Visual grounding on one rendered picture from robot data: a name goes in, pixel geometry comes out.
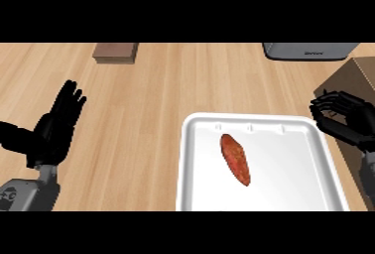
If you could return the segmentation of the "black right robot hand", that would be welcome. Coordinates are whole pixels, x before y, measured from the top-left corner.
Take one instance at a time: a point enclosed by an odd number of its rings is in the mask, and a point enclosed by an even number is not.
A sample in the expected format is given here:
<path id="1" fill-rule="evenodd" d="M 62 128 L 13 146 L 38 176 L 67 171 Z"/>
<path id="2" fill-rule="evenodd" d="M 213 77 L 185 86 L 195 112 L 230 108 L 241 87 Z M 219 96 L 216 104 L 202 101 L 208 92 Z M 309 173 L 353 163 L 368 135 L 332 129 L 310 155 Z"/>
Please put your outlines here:
<path id="1" fill-rule="evenodd" d="M 317 129 L 354 146 L 375 152 L 375 106 L 344 91 L 323 91 L 309 105 Z"/>

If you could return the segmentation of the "brown cardboard box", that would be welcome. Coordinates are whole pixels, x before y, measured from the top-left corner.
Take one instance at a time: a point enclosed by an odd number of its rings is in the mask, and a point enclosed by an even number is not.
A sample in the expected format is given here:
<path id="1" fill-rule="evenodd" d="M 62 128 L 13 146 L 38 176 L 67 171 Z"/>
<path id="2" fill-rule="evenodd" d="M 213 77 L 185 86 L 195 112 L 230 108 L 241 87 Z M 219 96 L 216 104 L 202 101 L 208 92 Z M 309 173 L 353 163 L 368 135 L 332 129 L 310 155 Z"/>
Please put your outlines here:
<path id="1" fill-rule="evenodd" d="M 313 94 L 316 126 L 337 141 L 366 209 L 375 211 L 375 57 L 351 58 Z"/>

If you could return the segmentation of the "orange sweet potato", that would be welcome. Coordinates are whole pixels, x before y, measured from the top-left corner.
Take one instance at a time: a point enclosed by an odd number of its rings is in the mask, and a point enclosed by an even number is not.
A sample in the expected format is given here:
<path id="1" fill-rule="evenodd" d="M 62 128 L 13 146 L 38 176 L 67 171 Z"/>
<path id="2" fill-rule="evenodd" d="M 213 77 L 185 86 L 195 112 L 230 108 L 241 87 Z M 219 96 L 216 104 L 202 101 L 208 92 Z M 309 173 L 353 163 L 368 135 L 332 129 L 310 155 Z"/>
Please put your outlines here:
<path id="1" fill-rule="evenodd" d="M 232 174 L 247 187 L 251 183 L 251 173 L 244 147 L 229 134 L 222 135 L 220 146 Z"/>

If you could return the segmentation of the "white plastic tray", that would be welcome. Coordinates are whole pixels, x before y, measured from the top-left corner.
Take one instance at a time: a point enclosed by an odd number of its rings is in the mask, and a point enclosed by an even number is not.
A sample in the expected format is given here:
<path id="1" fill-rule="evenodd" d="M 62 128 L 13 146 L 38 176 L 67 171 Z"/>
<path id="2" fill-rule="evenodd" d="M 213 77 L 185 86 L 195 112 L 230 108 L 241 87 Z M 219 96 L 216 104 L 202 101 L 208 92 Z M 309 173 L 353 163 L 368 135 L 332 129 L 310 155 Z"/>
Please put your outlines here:
<path id="1" fill-rule="evenodd" d="M 251 182 L 227 166 L 220 138 L 242 145 Z M 322 132 L 303 116 L 193 113 L 182 124 L 179 211 L 346 211 Z"/>

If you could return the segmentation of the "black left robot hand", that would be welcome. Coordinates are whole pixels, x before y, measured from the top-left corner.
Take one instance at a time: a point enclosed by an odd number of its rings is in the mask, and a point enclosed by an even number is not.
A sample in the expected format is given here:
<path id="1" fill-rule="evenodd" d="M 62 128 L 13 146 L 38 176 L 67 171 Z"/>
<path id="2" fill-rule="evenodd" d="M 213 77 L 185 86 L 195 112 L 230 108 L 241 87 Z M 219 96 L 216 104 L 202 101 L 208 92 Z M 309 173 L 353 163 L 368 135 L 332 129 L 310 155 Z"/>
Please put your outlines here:
<path id="1" fill-rule="evenodd" d="M 27 167 L 56 166 L 69 153 L 75 125 L 87 98 L 68 80 L 59 91 L 55 104 L 34 127 L 34 130 L 0 121 L 0 146 L 27 156 Z"/>

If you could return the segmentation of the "grey appliance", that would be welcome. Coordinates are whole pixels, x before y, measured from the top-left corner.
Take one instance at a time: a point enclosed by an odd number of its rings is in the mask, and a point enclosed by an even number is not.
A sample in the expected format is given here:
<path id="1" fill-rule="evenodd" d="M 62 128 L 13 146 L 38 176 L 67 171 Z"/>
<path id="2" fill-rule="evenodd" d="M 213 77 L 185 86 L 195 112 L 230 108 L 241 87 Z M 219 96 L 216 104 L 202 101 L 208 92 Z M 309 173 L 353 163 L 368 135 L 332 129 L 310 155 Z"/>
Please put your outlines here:
<path id="1" fill-rule="evenodd" d="M 357 43 L 263 43 L 266 57 L 278 61 L 341 61 Z"/>

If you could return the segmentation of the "brown wooden block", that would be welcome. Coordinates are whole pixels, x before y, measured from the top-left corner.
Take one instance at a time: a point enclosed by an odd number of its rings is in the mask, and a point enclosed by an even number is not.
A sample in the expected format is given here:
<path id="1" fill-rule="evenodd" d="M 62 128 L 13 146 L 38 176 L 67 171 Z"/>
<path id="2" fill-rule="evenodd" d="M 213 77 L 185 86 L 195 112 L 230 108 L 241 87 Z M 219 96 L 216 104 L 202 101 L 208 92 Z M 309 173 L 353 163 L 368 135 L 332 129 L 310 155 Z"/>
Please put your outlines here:
<path id="1" fill-rule="evenodd" d="M 93 58 L 99 64 L 133 64 L 137 43 L 98 43 Z"/>

